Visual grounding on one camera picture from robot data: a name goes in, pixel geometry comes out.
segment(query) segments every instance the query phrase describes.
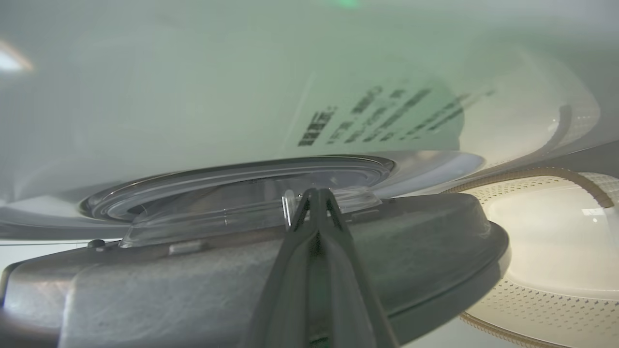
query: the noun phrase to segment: perforated white panel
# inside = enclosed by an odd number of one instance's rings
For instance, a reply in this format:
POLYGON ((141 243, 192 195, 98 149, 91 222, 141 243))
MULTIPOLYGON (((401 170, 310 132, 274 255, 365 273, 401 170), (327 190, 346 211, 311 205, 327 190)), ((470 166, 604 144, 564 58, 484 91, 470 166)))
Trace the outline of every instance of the perforated white panel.
POLYGON ((486 205, 493 198, 502 196, 504 194, 527 191, 529 189, 536 189, 542 185, 550 185, 554 183, 564 183, 565 179, 558 178, 556 176, 536 176, 534 178, 523 178, 509 181, 503 181, 501 183, 495 183, 491 185, 485 185, 478 188, 468 189, 462 193, 472 194, 479 199, 482 207, 486 205))
POLYGON ((612 199, 615 205, 619 205, 619 180, 612 176, 598 173, 579 173, 585 178, 593 181, 612 199))
POLYGON ((467 312, 496 326, 574 347, 617 347, 619 302, 569 297, 503 279, 467 312))
POLYGON ((592 109, 593 110, 591 110, 591 108, 588 108, 587 106, 582 106, 584 114, 582 116, 577 116, 572 119, 572 123, 569 127, 568 133, 565 134, 565 137, 561 140, 561 142, 557 145, 556 148, 565 146, 575 140, 580 139, 583 135, 587 134, 593 128, 593 126, 595 126, 597 120, 599 119, 599 110, 597 110, 597 108, 595 107, 592 109))

